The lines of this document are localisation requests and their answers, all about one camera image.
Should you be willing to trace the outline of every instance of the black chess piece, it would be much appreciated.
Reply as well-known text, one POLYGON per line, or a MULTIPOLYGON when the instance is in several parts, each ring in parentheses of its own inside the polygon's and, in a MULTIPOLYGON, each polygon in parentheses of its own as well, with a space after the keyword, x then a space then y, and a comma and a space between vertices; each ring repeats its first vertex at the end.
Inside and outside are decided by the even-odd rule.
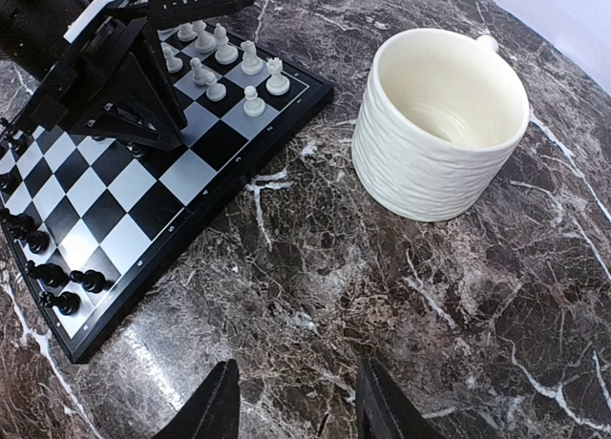
POLYGON ((15 154, 18 156, 23 155, 28 149, 28 142, 22 136, 20 138, 7 136, 7 142, 9 143, 15 154))
MULTIPOLYGON (((0 156, 2 156, 2 147, 0 146, 0 156)), ((15 178, 10 173, 0 174, 0 191, 11 193, 15 187, 15 178)))
POLYGON ((40 304, 45 308, 57 307, 62 315, 72 315, 80 306, 80 298, 77 294, 68 291, 55 296, 49 291, 41 291, 38 295, 40 304))
POLYGON ((36 265, 33 261, 26 262, 26 274, 28 277, 40 280, 49 288, 61 288, 68 284, 68 276, 63 269, 56 264, 36 265))
POLYGON ((70 280, 80 283, 85 291, 95 294, 101 292, 106 284, 104 275, 94 270, 88 270, 84 274, 75 270, 70 274, 70 280))
POLYGON ((12 215, 6 208, 0 208, 0 222, 6 223, 11 229, 21 229, 31 232, 35 228, 34 219, 28 215, 12 215))
POLYGON ((30 251, 33 252, 34 255, 39 255, 40 253, 44 253, 49 248, 49 242, 51 238, 49 234, 42 231, 32 231, 26 232, 23 229, 19 229, 17 227, 13 227, 11 229, 12 234, 28 244, 30 251))

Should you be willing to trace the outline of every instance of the marble table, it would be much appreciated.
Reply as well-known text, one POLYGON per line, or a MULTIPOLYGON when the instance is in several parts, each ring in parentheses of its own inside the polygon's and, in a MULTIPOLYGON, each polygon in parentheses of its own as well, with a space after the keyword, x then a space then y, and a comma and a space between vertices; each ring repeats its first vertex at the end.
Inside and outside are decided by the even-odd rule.
MULTIPOLYGON (((86 366, 49 339, 0 243, 6 438, 150 437, 228 358, 242 438, 355 438, 361 355, 449 438, 609 437, 611 98, 486 0, 258 0, 222 22, 334 81, 334 103, 86 366), (414 27, 492 33, 534 109, 482 198, 437 224, 380 207, 350 161, 373 54, 414 27)), ((13 115, 34 83, 1 65, 13 115)))

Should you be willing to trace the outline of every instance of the textured cup exterior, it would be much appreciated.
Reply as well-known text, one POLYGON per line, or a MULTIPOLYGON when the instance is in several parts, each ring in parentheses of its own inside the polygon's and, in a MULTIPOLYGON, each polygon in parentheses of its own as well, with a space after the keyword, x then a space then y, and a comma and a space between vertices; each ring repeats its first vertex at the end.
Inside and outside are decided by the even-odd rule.
POLYGON ((516 141, 464 149, 426 134, 397 112, 369 74, 352 138, 352 161, 371 196, 410 220, 442 221, 468 210, 509 158, 516 141))

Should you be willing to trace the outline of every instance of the white wall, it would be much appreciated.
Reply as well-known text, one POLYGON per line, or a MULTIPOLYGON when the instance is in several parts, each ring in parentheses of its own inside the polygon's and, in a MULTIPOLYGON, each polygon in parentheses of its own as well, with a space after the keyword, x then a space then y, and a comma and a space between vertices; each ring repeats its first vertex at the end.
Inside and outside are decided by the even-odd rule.
POLYGON ((611 0, 494 0, 611 94, 611 0))

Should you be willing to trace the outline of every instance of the white pawn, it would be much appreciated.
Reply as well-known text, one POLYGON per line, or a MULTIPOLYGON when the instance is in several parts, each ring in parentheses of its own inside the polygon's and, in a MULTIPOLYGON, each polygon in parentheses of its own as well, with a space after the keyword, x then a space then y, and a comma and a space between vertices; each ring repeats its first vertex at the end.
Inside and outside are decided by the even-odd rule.
POLYGON ((267 91, 272 95, 286 94, 288 88, 290 88, 290 81, 282 74, 283 61, 278 57, 269 59, 267 61, 267 70, 271 74, 271 77, 265 83, 267 91))
POLYGON ((217 48, 217 40, 206 31, 205 22, 195 21, 193 23, 193 31, 198 35, 198 40, 195 42, 195 49, 197 52, 208 54, 217 48))
POLYGON ((221 24, 217 24, 214 29, 214 36, 217 39, 217 45, 219 48, 214 54, 221 65, 232 64, 238 59, 238 49, 234 48, 229 44, 229 38, 227 38, 227 29, 221 24))
POLYGON ((191 23, 180 24, 179 26, 179 40, 180 41, 191 41, 197 38, 198 35, 193 31, 191 23))
POLYGON ((165 65, 169 73, 176 73, 182 70, 182 61, 172 53, 172 48, 169 46, 161 46, 163 49, 163 57, 165 57, 165 65))
POLYGON ((263 59, 257 56, 257 47, 252 41, 243 41, 240 47, 244 51, 242 71, 246 74, 257 74, 263 70, 263 59))
POLYGON ((191 70, 193 70, 193 82, 196 86, 206 85, 206 69, 201 65, 201 61, 196 57, 191 59, 191 70))
POLYGON ((212 72, 206 72, 205 81, 209 86, 206 91, 206 97, 208 97, 211 102, 223 100, 227 94, 227 88, 218 82, 217 77, 212 72))
POLYGON ((244 89, 246 103, 244 103, 244 111, 251 117, 261 116, 265 111, 265 102, 257 94, 257 89, 254 86, 247 86, 244 89))

